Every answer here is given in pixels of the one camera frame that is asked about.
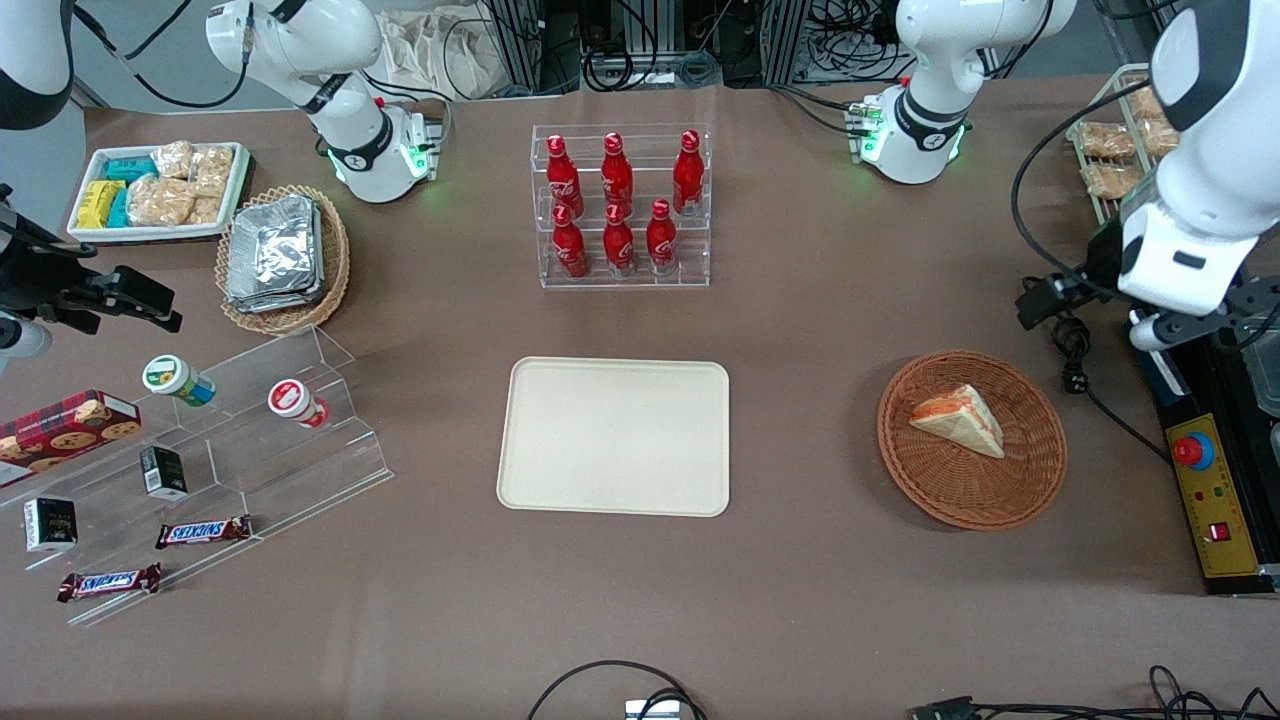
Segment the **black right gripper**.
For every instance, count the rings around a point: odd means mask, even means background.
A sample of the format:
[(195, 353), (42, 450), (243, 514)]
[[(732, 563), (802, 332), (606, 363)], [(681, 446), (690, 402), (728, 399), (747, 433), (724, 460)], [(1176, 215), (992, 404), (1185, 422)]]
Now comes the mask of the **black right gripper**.
[(64, 249), (41, 225), (20, 215), (9, 202), (13, 188), (1, 187), (1, 309), (20, 318), (68, 325), (97, 334), (101, 316), (131, 316), (168, 333), (177, 333), (183, 316), (173, 310), (175, 293), (142, 272), (115, 266), (110, 295), (93, 284), (101, 275), (83, 266), (84, 255)]

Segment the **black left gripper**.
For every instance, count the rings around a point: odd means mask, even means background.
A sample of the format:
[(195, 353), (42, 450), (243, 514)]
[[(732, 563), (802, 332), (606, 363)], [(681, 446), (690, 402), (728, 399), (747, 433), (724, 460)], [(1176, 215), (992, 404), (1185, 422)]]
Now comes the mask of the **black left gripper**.
[(1091, 237), (1080, 279), (1053, 273), (1044, 278), (1048, 290), (1024, 290), (1018, 297), (1018, 322), (1024, 331), (1062, 311), (1064, 304), (1128, 300), (1117, 287), (1123, 264), (1123, 219), (1111, 217)]

